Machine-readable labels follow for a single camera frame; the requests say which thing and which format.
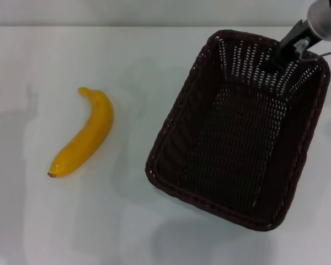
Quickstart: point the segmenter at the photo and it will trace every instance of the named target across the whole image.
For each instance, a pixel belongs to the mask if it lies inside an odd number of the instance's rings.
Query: white surface
[[[296,197],[272,232],[170,198],[144,174],[217,29],[0,28],[0,265],[331,265],[331,83]],[[289,30],[236,29],[276,39]],[[106,92],[115,123],[78,171],[51,179],[52,159],[89,115],[80,86]]]
[[[313,0],[0,0],[0,25],[293,26]]]

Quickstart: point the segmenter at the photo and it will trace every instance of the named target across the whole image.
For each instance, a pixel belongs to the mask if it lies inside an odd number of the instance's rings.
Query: white table
[[[292,207],[272,232],[170,198],[144,174],[218,29],[0,28],[0,265],[331,265],[331,83]],[[289,30],[234,29],[275,39]],[[89,115],[80,86],[106,92],[115,122],[79,170],[51,179],[52,159]]]

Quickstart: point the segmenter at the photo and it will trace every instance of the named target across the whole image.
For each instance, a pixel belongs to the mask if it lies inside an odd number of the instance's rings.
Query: banana tip
[[[48,176],[51,177],[51,178],[55,178],[56,177],[56,175],[53,174],[53,173],[51,173],[51,172],[48,173]]]
[[[89,89],[87,87],[80,87],[78,92],[83,96],[87,96],[89,94]]]

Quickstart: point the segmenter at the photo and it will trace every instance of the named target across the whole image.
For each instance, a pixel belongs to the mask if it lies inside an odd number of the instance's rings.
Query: woven pattern
[[[266,72],[276,46],[231,30],[210,37],[146,164],[169,195],[259,231],[289,209],[330,78],[323,59]]]

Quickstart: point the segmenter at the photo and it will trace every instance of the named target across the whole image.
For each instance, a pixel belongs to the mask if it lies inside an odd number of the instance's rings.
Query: wicker basket
[[[277,44],[231,30],[210,37],[146,164],[167,194],[258,231],[285,218],[330,80],[323,59],[265,72]]]

